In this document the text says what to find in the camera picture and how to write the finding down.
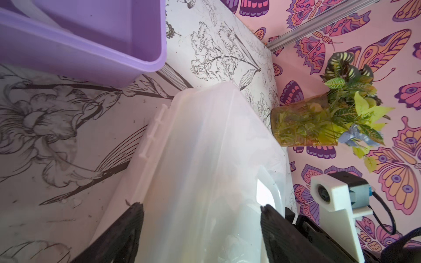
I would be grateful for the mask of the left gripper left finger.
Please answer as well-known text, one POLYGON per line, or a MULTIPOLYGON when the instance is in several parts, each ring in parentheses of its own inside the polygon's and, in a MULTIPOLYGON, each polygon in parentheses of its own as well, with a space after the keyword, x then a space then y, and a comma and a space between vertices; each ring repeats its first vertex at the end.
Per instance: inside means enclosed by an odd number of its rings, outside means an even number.
POLYGON ((131 205, 73 263, 133 263, 139 249, 144 221, 141 203, 131 205))

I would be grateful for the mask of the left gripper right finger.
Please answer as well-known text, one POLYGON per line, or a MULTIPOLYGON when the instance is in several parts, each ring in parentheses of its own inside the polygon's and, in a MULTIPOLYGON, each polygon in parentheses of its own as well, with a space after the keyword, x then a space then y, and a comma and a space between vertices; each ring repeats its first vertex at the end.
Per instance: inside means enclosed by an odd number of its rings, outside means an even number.
POLYGON ((261 206, 260 225, 270 263, 330 263, 293 224, 295 213, 289 208, 282 216, 271 205, 261 206))

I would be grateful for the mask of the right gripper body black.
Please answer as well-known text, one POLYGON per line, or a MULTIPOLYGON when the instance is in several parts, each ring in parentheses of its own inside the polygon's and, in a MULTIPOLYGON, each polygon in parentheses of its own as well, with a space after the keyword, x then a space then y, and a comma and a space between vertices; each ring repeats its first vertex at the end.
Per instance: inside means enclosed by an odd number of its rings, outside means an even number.
POLYGON ((334 241, 322 228, 311 219, 303 215, 296 215, 291 209, 286 208, 286 219, 295 229, 332 263, 357 263, 336 241, 334 241))

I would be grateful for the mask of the white toolbox clear lid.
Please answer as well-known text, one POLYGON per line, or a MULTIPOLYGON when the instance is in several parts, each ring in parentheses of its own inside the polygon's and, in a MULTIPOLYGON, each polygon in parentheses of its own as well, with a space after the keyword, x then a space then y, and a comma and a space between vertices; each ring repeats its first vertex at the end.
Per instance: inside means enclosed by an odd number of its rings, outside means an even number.
POLYGON ((284 150, 230 82, 161 106, 94 234, 134 203, 138 263, 265 263, 261 207, 285 213, 284 150))

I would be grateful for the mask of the purple toolbox clear lid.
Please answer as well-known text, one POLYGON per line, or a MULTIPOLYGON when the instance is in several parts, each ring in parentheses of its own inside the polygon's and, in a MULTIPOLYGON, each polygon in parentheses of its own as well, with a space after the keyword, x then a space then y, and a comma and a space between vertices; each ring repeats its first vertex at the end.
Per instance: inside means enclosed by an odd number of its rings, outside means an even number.
POLYGON ((165 1, 2 1, 1 62, 123 88, 167 58, 165 1))

